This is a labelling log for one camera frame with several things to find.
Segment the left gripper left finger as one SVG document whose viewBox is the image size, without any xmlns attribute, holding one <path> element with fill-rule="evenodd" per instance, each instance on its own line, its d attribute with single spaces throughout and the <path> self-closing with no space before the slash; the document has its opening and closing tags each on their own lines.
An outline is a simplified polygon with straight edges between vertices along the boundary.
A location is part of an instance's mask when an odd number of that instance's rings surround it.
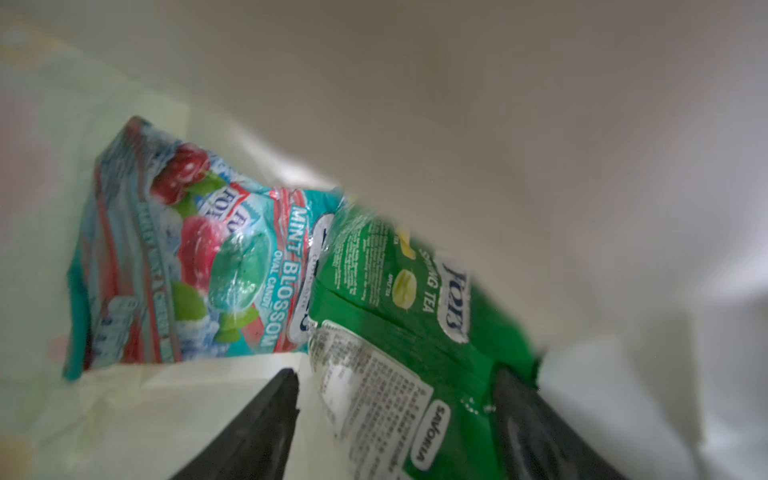
<svg viewBox="0 0 768 480">
<path fill-rule="evenodd" d="M 280 370 L 174 477 L 281 480 L 300 413 L 299 388 L 295 370 Z"/>
</svg>

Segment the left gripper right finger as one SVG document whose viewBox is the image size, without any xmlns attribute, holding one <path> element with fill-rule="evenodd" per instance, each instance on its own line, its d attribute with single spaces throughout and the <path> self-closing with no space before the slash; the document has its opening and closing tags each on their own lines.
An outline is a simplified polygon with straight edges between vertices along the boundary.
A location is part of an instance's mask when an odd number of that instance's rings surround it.
<svg viewBox="0 0 768 480">
<path fill-rule="evenodd" d="M 492 382 L 494 432 L 508 479 L 622 479 L 510 367 L 496 369 Z"/>
</svg>

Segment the green white snack bag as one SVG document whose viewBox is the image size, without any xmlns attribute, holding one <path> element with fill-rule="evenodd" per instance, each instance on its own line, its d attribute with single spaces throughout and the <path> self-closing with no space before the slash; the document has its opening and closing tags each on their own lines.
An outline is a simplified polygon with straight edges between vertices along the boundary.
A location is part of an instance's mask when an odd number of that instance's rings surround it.
<svg viewBox="0 0 768 480">
<path fill-rule="evenodd" d="M 492 382 L 536 378 L 524 331 L 470 273 L 345 203 L 309 317 L 315 385 L 354 479 L 502 479 Z"/>
</svg>

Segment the teal mint candy bag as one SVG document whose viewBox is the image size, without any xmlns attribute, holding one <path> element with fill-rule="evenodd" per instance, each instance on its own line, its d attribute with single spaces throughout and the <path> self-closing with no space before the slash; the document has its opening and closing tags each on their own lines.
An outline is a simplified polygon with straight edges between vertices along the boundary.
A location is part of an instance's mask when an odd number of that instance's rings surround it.
<svg viewBox="0 0 768 480">
<path fill-rule="evenodd" d="M 132 117 L 97 157 L 63 375 L 303 352 L 335 191 L 269 187 Z"/>
</svg>

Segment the floral paper gift bag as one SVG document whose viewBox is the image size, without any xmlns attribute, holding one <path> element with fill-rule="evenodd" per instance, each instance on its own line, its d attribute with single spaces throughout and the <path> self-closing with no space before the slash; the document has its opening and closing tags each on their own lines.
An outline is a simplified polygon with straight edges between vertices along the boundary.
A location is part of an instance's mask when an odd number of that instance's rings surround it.
<svg viewBox="0 0 768 480">
<path fill-rule="evenodd" d="M 553 402 L 767 475 L 763 1 L 5 1 L 184 96 L 189 136 L 327 180 L 473 269 Z"/>
</svg>

